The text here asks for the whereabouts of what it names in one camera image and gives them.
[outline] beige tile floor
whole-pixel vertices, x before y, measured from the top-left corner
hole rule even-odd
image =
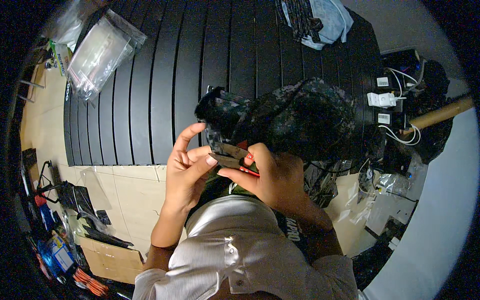
[[[60,177],[76,185],[87,185],[95,208],[108,208],[107,214],[115,229],[115,236],[131,241],[142,254],[150,246],[150,233],[165,199],[165,166],[69,167],[63,137],[63,98],[66,79],[57,69],[45,71],[42,79],[45,89],[35,88],[34,103],[27,102],[22,119],[22,150],[36,148],[38,167],[46,160],[58,166]],[[90,175],[98,184],[92,186]],[[355,180],[339,185],[337,196],[328,209],[335,218],[348,200],[346,190]],[[51,209],[61,211],[58,204],[48,203]],[[357,225],[347,219],[335,222],[337,235],[345,254],[354,251],[355,242],[365,222]]]

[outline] wooden stick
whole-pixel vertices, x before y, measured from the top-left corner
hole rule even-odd
[[[415,125],[418,129],[422,129],[441,121],[445,121],[449,118],[453,118],[461,112],[464,112],[473,107],[473,100],[470,94],[460,97],[454,103],[444,106],[440,109],[426,113],[418,118],[410,121],[410,124]],[[413,132],[413,128],[408,131],[404,131],[403,134],[409,134]]]

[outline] fingernail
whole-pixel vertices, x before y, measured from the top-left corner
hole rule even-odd
[[[207,156],[207,164],[209,164],[210,166],[213,166],[213,165],[216,165],[216,163],[217,163],[216,159],[214,159],[210,155]]]

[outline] white ribbed shirt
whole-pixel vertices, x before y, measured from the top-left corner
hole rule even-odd
[[[135,279],[134,300],[208,299],[224,279],[230,292],[265,291],[288,299],[356,299],[352,260],[330,255],[310,266],[263,202],[229,195],[208,202],[188,220],[168,272]]]

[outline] black slatted counter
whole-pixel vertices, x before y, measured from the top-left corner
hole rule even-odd
[[[317,51],[293,41],[274,1],[117,1],[111,9],[148,38],[91,103],[79,101],[67,84],[70,166],[166,164],[176,137],[197,122],[193,111],[209,85],[255,98],[313,76],[356,99],[350,149],[364,151],[364,126],[373,118],[366,95],[381,61],[372,25],[354,12],[347,43]],[[89,18],[78,45],[101,15]],[[200,136],[191,147],[205,143]]]

